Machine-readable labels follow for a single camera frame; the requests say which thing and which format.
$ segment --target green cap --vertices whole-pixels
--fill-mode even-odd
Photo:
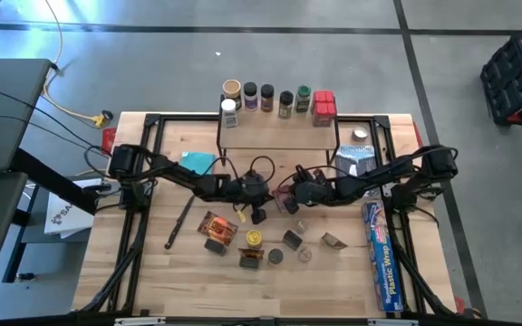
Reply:
[[[312,93],[312,89],[309,86],[301,85],[297,88],[297,94],[299,96],[309,96]]]

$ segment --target blue box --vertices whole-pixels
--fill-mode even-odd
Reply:
[[[400,277],[394,262],[382,201],[376,200],[363,204],[362,216],[370,246],[373,285],[378,299],[378,309],[383,312],[401,312],[404,306]]]

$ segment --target wooden table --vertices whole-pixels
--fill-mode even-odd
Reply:
[[[147,112],[121,114],[115,145],[139,144],[142,122]],[[390,115],[391,133],[396,155],[410,154],[418,148],[410,115]],[[179,160],[182,151],[217,153],[217,123],[214,121],[170,121],[164,129],[161,153]],[[351,144],[352,124],[340,123],[342,144]],[[151,149],[154,135],[151,136]],[[244,173],[251,159],[268,155],[275,161],[275,187],[293,173],[296,164],[306,167],[324,164],[324,155],[315,150],[251,150],[231,149],[228,156],[237,171]],[[259,160],[256,169],[264,176],[270,166]],[[220,164],[215,173],[227,172]],[[150,309],[151,315],[201,317],[383,317],[374,296],[369,250],[361,216],[363,200],[353,205],[330,208],[302,207],[295,216],[281,214],[274,203],[264,205],[267,220],[255,229],[261,231],[266,253],[272,248],[283,250],[285,259],[277,265],[267,258],[259,271],[238,266],[238,248],[247,247],[245,233],[254,228],[249,219],[241,224],[231,205],[205,203],[196,199],[189,210],[175,244],[170,250],[164,244],[176,219],[191,196],[186,188],[161,179],[156,187],[142,264],[135,312]],[[114,203],[105,199],[100,206]],[[430,203],[419,206],[432,211]],[[239,225],[238,234],[224,257],[207,251],[205,236],[197,227],[207,211],[228,218]],[[287,229],[303,218],[308,225],[302,235],[304,246],[313,252],[309,263],[302,263],[297,253],[281,244]],[[449,273],[442,252],[436,224],[423,214],[410,214],[411,233],[420,273],[443,303],[455,310]],[[114,269],[124,212],[114,208],[99,213],[94,220],[90,242],[83,262],[73,308],[83,307],[103,286]],[[320,244],[320,237],[329,232],[349,245],[335,251]],[[410,307],[415,307],[411,281],[403,272]],[[128,273],[123,277],[120,304],[125,297]]]

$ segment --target concrete floor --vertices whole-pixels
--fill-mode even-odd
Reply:
[[[293,89],[300,83],[330,89],[343,112],[412,114],[425,142],[438,138],[460,151],[460,172],[452,187],[488,317],[522,321],[522,127],[500,129],[490,121],[479,83],[481,66],[507,40],[505,34],[522,30],[522,1],[55,0],[52,4],[65,23],[119,26],[119,32],[74,28],[63,35],[64,75],[53,82],[51,93],[83,113],[213,111],[222,81],[236,78],[271,82],[277,89]],[[408,27],[416,30],[411,54],[399,34],[405,26],[397,18],[396,4],[403,5]],[[32,22],[46,24],[40,25],[43,30],[18,30],[17,26]],[[43,1],[3,0],[0,57],[55,58],[59,36],[50,23],[53,17]],[[258,34],[247,29],[214,34],[156,33],[135,26],[346,29],[340,30],[345,34]],[[388,29],[388,34],[372,29]],[[458,35],[439,35],[445,33],[436,30],[454,30]],[[413,54],[420,69],[418,89],[411,73]],[[425,101],[430,111],[424,109]],[[38,106],[87,140],[100,142],[98,130],[66,117],[45,101]],[[32,122],[63,134],[37,113]],[[41,145],[43,137],[49,141],[46,146]],[[66,175],[87,169],[81,149],[49,139],[38,129],[28,128],[22,147]],[[436,212],[454,292],[468,299],[443,200],[437,201]],[[0,278],[13,239],[14,230],[0,255]],[[28,246],[20,270],[45,277],[28,285],[0,283],[0,318],[69,311],[84,251],[81,244]]]

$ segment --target blue towel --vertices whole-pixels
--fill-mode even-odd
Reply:
[[[182,156],[180,157],[180,165],[184,168],[194,170],[198,174],[202,175],[214,160],[215,154],[182,152]],[[207,171],[207,174],[213,174],[213,168],[210,168]]]

